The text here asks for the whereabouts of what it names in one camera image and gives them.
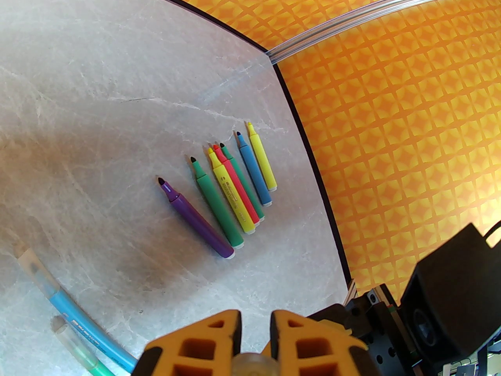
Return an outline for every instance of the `metal extrusion bar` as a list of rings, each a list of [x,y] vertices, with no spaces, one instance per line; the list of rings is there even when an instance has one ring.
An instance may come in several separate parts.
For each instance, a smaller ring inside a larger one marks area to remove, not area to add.
[[[272,64],[277,64],[287,57],[324,41],[331,36],[340,34],[343,31],[380,18],[386,14],[432,1],[434,0],[379,0],[304,31],[288,41],[281,43],[277,47],[268,50],[267,54]]]

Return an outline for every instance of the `red marker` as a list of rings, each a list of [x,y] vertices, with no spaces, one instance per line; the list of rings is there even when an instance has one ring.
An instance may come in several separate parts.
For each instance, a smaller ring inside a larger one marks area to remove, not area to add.
[[[220,147],[218,145],[214,145],[213,149],[214,149],[214,153],[216,154],[216,156],[220,160],[221,164],[226,168],[226,171],[228,172],[229,177],[231,178],[231,181],[233,181],[233,184],[235,185],[236,191],[240,195],[240,199],[242,199],[243,205],[245,206],[245,208],[249,212],[249,215],[250,215],[250,218],[252,219],[252,222],[254,223],[254,225],[257,226],[260,222],[259,216],[256,213],[256,209],[254,209],[254,206],[252,206],[251,200],[247,196],[247,193],[243,189],[243,185],[240,182],[240,179],[238,178],[238,176],[236,175],[235,169],[233,168],[233,166],[231,165],[231,163],[226,158],[226,156],[224,155],[224,153],[222,152],[222,150],[220,149]]]

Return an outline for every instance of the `transparent pen cap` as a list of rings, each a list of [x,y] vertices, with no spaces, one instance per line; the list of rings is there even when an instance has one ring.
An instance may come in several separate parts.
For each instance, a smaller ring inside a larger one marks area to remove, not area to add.
[[[88,371],[95,368],[99,361],[97,357],[84,345],[83,340],[77,336],[71,326],[60,316],[51,322],[52,331],[58,340],[70,351],[75,359]]]
[[[234,356],[231,360],[231,376],[279,376],[279,363],[255,352]]]
[[[45,266],[40,262],[33,249],[24,243],[17,243],[14,245],[14,254],[18,258],[19,265],[30,276],[33,283],[40,288],[45,297],[51,298],[59,291],[61,286],[52,277],[52,274],[45,269]]]

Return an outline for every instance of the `purple marker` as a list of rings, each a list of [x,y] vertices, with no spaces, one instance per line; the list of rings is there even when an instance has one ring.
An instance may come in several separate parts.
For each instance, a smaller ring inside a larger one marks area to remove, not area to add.
[[[158,183],[167,195],[169,202],[174,206],[177,213],[182,215],[191,227],[223,258],[231,259],[235,256],[235,251],[224,238],[222,238],[213,226],[208,224],[202,215],[183,197],[183,195],[172,188],[164,179],[158,177]]]

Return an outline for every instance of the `green pen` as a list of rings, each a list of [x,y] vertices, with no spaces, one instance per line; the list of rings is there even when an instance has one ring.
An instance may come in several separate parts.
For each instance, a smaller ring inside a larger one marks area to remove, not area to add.
[[[265,219],[265,214],[261,210],[261,205],[256,197],[256,194],[254,193],[254,191],[250,187],[249,183],[247,182],[247,180],[243,176],[243,172],[242,172],[242,170],[240,170],[240,166],[236,162],[235,158],[233,156],[231,156],[231,153],[229,152],[228,148],[226,146],[224,146],[224,143],[220,143],[220,147],[221,147],[221,150],[222,150],[224,156],[226,156],[226,158],[229,160],[229,162],[233,166],[233,169],[236,172],[236,176],[238,177],[238,179],[242,183],[242,186],[243,186],[243,189],[245,190],[245,193],[249,197],[249,200],[252,203],[252,206],[254,206],[254,209],[256,210],[256,213],[258,214],[259,220],[262,222]]]
[[[190,159],[193,164],[193,168],[195,169],[196,182],[202,190],[202,194],[211,207],[216,219],[218,219],[224,235],[226,235],[226,238],[228,238],[232,247],[240,249],[243,247],[243,238],[236,228],[233,218],[229,215],[226,206],[224,206],[224,203],[211,181],[211,178],[205,173],[204,169],[200,166],[200,163],[198,163],[194,157],[191,157]]]
[[[70,354],[92,376],[115,376],[98,358],[85,346],[73,328],[61,316],[52,319],[52,331],[58,340],[70,351]]]

